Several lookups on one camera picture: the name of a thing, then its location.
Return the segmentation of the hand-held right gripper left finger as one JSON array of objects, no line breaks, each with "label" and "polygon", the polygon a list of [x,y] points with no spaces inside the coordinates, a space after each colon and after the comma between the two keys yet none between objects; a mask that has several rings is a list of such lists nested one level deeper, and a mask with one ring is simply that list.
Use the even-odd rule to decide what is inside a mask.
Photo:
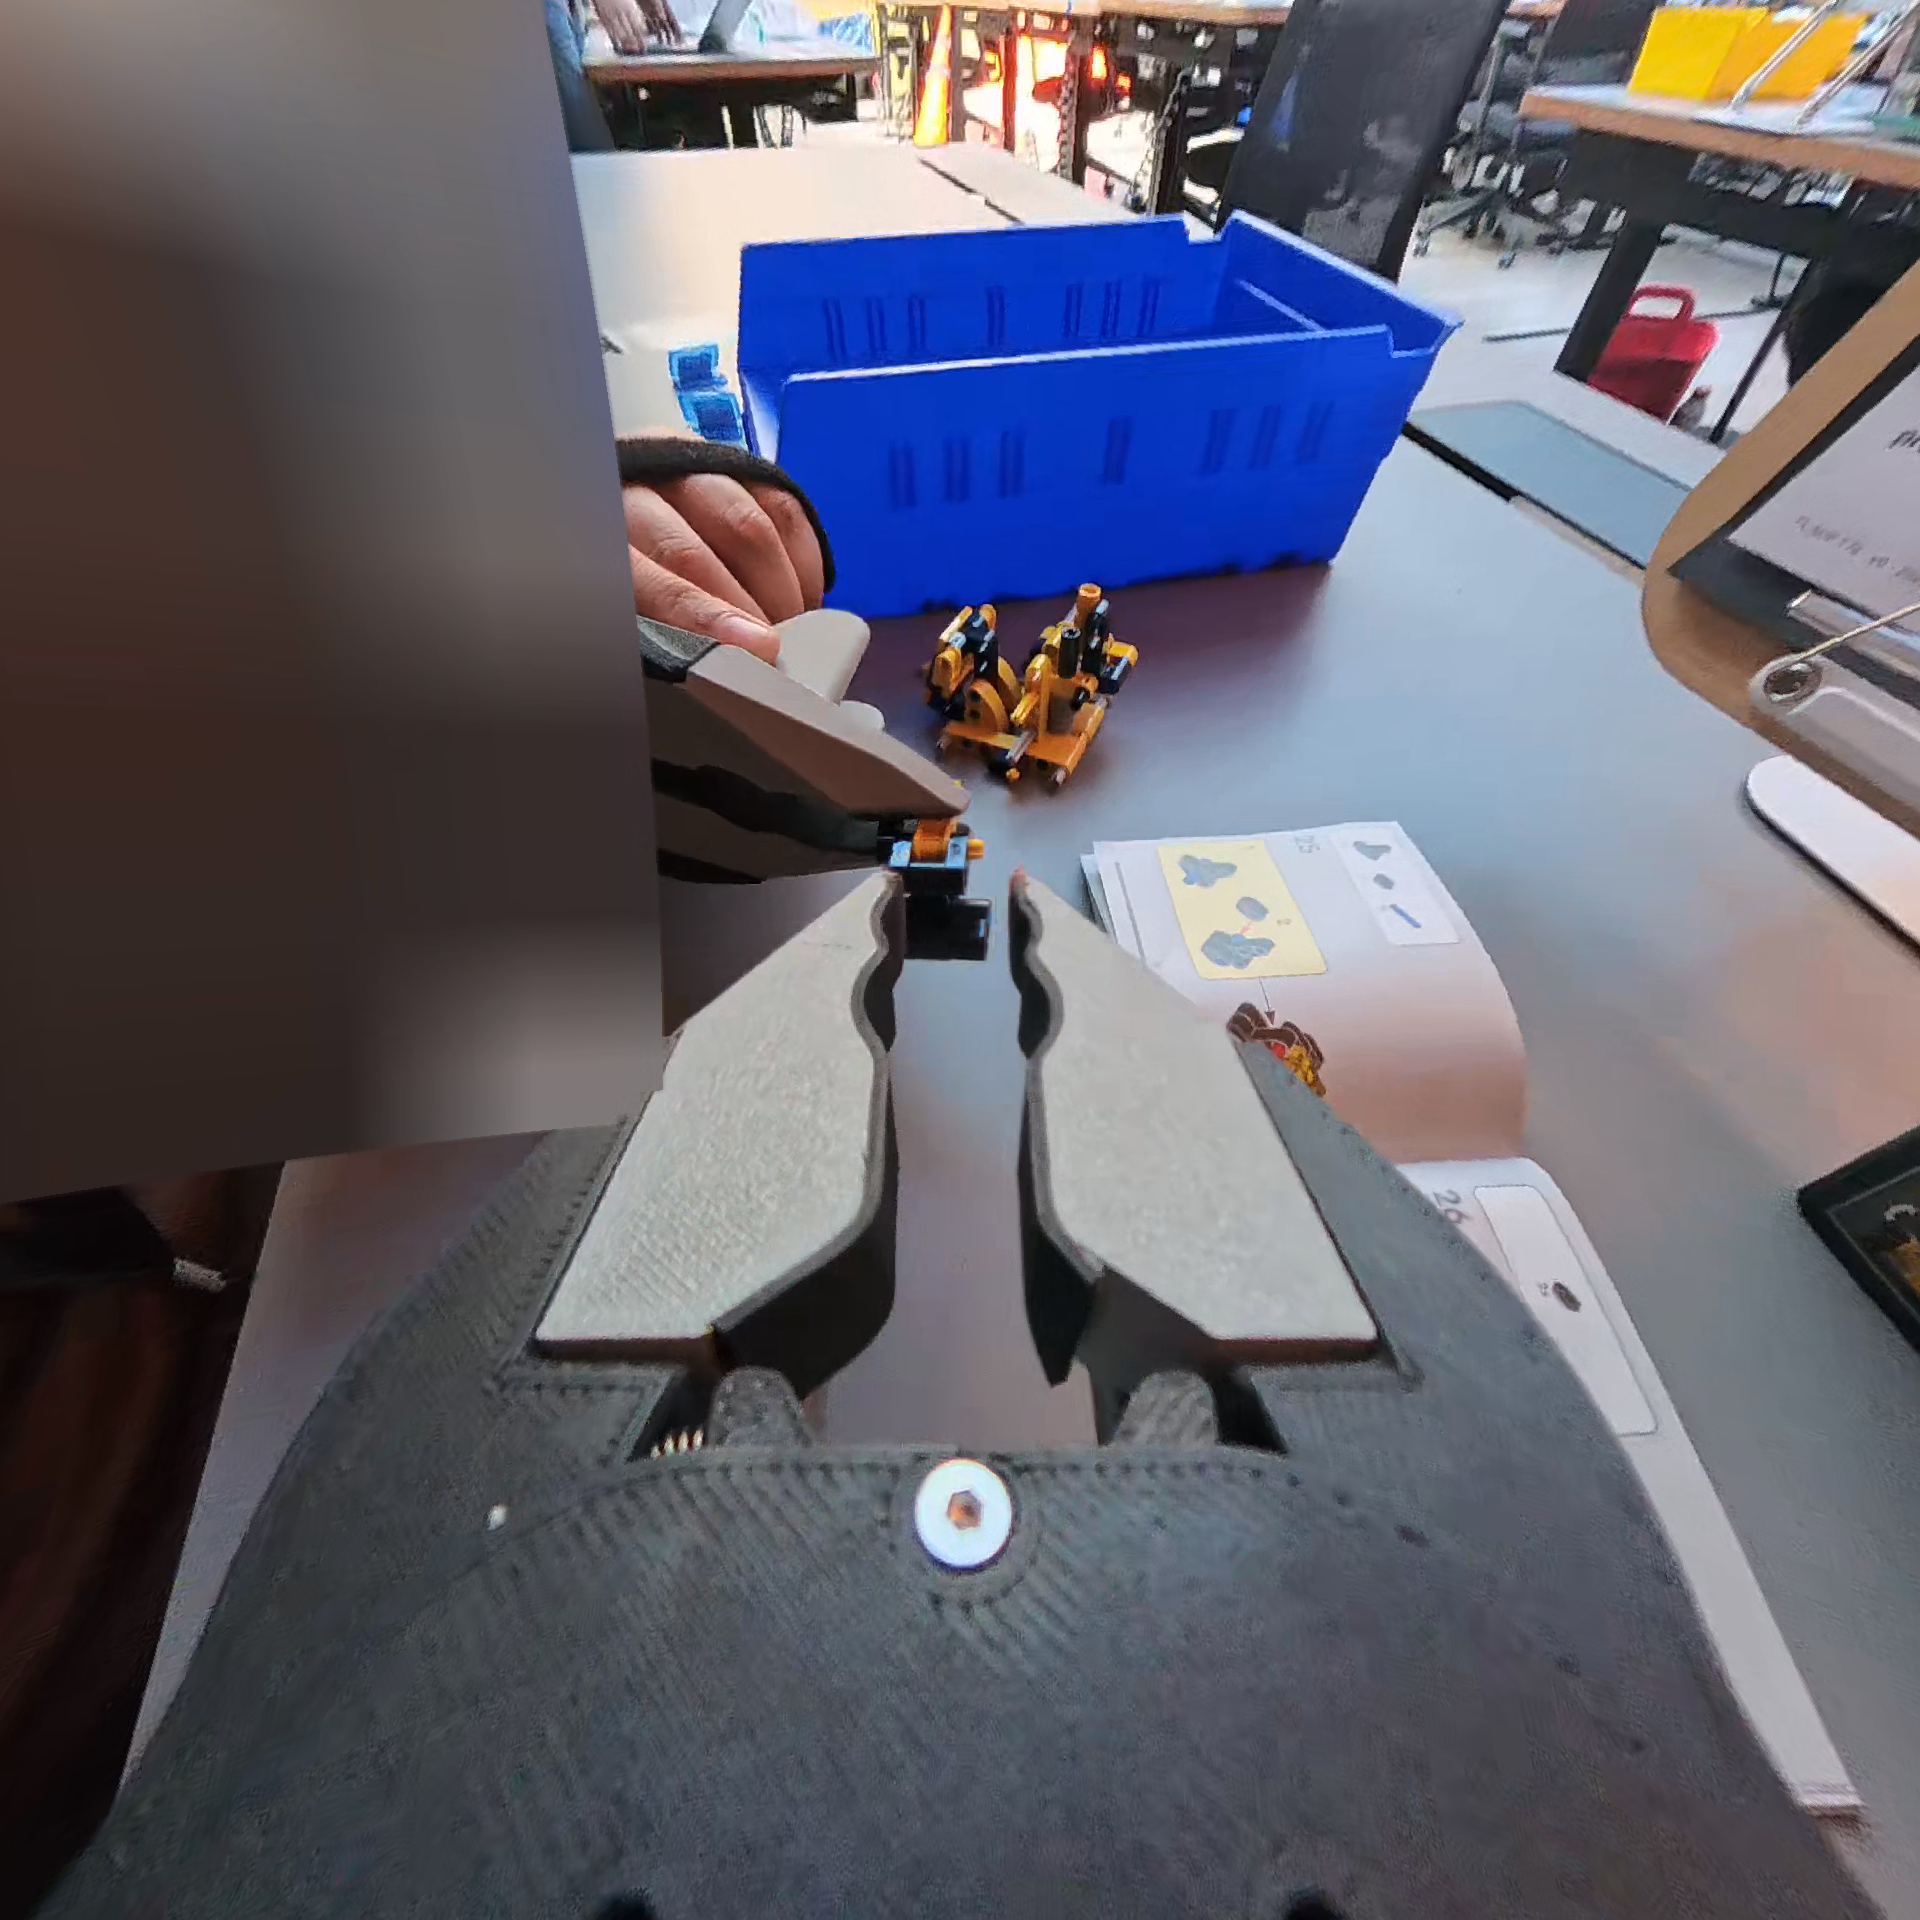
[{"label": "hand-held right gripper left finger", "polygon": [[677,1035],[567,1251],[541,1355],[814,1393],[897,1301],[900,879],[864,877]]}]

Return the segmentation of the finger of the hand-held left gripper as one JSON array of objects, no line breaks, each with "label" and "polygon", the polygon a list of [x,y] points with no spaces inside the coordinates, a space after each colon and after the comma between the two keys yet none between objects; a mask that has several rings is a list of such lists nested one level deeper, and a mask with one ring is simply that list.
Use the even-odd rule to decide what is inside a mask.
[{"label": "finger of the hand-held left gripper", "polygon": [[774,629],[776,655],[716,641],[681,676],[681,768],[864,819],[959,819],[969,789],[847,701],[870,625],[818,608]]},{"label": "finger of the hand-held left gripper", "polygon": [[753,886],[888,862],[899,822],[857,816],[715,765],[652,758],[661,877]]}]

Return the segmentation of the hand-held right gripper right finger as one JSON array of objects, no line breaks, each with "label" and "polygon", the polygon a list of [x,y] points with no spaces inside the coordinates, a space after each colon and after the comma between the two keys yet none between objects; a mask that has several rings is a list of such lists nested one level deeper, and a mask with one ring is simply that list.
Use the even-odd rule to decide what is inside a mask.
[{"label": "hand-held right gripper right finger", "polygon": [[1229,1031],[1039,877],[1013,875],[1008,910],[1044,1377],[1374,1354],[1380,1326]]}]

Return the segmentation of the small black yellow lego assembly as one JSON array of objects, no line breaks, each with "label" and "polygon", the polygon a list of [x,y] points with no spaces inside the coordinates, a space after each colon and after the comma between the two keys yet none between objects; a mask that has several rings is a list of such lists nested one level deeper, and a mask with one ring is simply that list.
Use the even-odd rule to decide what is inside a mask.
[{"label": "small black yellow lego assembly", "polygon": [[881,824],[877,859],[899,877],[907,959],[988,959],[994,901],[971,892],[982,852],[984,844],[964,819]]}]

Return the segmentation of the yellow black lego vehicle model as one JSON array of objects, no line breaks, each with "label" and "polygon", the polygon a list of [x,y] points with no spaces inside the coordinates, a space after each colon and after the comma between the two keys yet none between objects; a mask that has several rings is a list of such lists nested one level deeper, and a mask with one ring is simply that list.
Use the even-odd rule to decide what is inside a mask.
[{"label": "yellow black lego vehicle model", "polygon": [[1112,701],[1140,663],[1115,632],[1105,588],[1081,583],[1017,667],[993,603],[964,606],[942,628],[925,666],[925,703],[939,715],[941,756],[974,753],[1006,783],[1037,776],[1061,789],[1082,765]]}]

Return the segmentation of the lego instruction booklet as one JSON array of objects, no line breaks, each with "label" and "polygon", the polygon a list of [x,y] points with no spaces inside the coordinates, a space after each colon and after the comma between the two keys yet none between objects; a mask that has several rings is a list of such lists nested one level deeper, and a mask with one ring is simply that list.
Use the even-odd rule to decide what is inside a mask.
[{"label": "lego instruction booklet", "polygon": [[1812,1813],[1865,1812],[1620,1287],[1523,1157],[1524,1035],[1492,956],[1396,822],[1102,839],[1117,944],[1208,1018],[1317,1076],[1338,1118],[1520,1296],[1644,1484],[1742,1709]]}]

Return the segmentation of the small blue lego pieces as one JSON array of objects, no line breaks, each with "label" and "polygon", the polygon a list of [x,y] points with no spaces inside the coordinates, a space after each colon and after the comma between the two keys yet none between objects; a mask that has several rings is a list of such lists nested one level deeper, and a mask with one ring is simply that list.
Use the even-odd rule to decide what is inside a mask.
[{"label": "small blue lego pieces", "polygon": [[753,448],[749,420],[727,376],[718,342],[668,348],[666,372],[685,426],[698,439],[738,450]]}]

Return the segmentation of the dark lego box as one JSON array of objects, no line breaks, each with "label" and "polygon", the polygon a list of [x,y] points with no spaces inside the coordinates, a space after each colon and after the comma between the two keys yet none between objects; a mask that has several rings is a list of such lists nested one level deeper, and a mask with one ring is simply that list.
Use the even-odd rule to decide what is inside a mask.
[{"label": "dark lego box", "polygon": [[1797,1209],[1918,1347],[1918,1128],[1797,1190]]}]

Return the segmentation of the person's left hand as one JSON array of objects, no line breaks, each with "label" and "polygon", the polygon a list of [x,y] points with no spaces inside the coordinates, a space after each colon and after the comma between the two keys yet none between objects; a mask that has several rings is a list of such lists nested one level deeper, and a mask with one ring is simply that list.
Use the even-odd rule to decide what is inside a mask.
[{"label": "person's left hand", "polygon": [[779,485],[689,473],[625,483],[620,507],[639,617],[776,663],[781,625],[824,606],[827,548]]}]

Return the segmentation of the background work table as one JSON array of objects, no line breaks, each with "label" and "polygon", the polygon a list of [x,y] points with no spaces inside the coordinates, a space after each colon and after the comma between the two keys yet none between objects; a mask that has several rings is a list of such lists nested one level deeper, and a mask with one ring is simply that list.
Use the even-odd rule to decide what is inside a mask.
[{"label": "background work table", "polygon": [[733,51],[589,50],[584,76],[632,152],[794,147],[806,126],[852,123],[882,58],[832,37]]}]

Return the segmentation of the round wooden board stand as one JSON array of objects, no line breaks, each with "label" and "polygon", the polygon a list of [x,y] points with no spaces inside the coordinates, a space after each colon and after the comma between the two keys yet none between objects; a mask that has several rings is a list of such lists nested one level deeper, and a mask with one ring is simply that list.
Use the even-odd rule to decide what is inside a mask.
[{"label": "round wooden board stand", "polygon": [[1918,813],[1885,811],[1871,786],[1803,748],[1751,708],[1751,679],[1791,647],[1781,632],[1789,602],[1812,588],[1742,552],[1725,529],[1837,421],[1843,407],[1909,346],[1918,346],[1917,282],[1918,271],[1909,269],[1692,488],[1655,548],[1642,591],[1644,632],[1674,677],[1915,836]]}]

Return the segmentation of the black office chair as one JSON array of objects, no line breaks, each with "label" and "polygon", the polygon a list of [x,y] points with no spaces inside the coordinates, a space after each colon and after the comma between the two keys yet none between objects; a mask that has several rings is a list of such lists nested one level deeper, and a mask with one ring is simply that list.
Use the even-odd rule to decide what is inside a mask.
[{"label": "black office chair", "polygon": [[1505,1],[1296,1],[1220,193],[1398,279]]}]

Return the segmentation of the printed instruction sheet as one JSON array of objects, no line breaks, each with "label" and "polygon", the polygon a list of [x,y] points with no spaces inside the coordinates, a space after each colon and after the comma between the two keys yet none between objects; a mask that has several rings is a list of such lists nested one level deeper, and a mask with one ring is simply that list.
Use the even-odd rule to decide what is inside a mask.
[{"label": "printed instruction sheet", "polygon": [[1918,600],[1918,346],[1729,524],[1734,548],[1868,616]]}]

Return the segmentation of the wooden top desk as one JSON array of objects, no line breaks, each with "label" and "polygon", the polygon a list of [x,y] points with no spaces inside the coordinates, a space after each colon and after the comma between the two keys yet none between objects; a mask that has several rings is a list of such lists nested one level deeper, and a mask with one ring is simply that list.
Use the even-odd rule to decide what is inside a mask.
[{"label": "wooden top desk", "polygon": [[1626,86],[1528,90],[1526,122],[1574,132],[1563,193],[1620,214],[1557,373],[1593,377],[1668,228],[1801,260],[1815,282],[1915,267],[1918,147],[1875,126],[1876,96],[1734,107]]}]

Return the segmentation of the yellow plastic bin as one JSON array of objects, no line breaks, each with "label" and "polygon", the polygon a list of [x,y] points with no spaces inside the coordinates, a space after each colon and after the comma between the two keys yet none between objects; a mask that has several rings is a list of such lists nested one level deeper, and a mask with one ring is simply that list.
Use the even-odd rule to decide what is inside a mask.
[{"label": "yellow plastic bin", "polygon": [[1806,101],[1854,55],[1868,12],[1773,5],[1657,7],[1625,86],[1674,101]]}]

